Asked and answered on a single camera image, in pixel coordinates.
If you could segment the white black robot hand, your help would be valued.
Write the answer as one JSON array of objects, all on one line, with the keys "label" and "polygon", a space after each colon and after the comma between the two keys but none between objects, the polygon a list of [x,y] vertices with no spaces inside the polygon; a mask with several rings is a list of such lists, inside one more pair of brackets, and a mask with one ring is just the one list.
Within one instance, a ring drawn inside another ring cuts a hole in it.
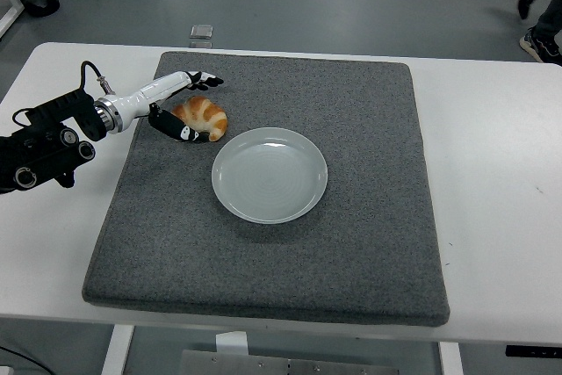
[{"label": "white black robot hand", "polygon": [[122,133],[135,119],[148,117],[148,123],[154,129],[172,139],[209,141],[208,135],[202,135],[200,131],[189,127],[171,112],[161,109],[159,104],[183,89],[207,90],[223,83],[221,78],[206,72],[177,71],[155,79],[128,97],[118,96],[107,83],[100,83],[105,96],[99,98],[94,105],[108,133]]}]

